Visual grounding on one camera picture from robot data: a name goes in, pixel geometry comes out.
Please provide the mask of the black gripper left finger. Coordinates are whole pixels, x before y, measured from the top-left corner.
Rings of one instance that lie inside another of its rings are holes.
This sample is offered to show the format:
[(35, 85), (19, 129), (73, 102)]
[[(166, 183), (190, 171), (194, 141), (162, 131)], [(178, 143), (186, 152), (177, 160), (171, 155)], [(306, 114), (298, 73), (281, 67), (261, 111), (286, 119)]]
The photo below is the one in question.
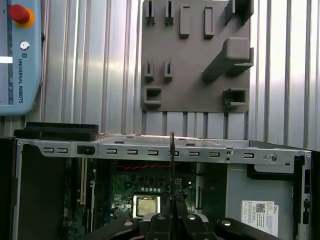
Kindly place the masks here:
[(160, 213), (142, 219), (123, 217), (84, 235), (83, 240), (170, 240), (172, 238), (172, 197), (162, 195)]

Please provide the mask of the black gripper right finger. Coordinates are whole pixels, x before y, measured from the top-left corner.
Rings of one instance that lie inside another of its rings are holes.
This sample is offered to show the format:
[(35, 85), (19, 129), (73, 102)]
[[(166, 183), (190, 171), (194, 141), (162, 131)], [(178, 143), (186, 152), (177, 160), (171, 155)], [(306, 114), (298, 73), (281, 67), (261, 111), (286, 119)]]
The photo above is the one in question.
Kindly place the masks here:
[(275, 236), (245, 223), (226, 217), (214, 224), (188, 212), (180, 190), (174, 192), (174, 227), (179, 240), (274, 240)]

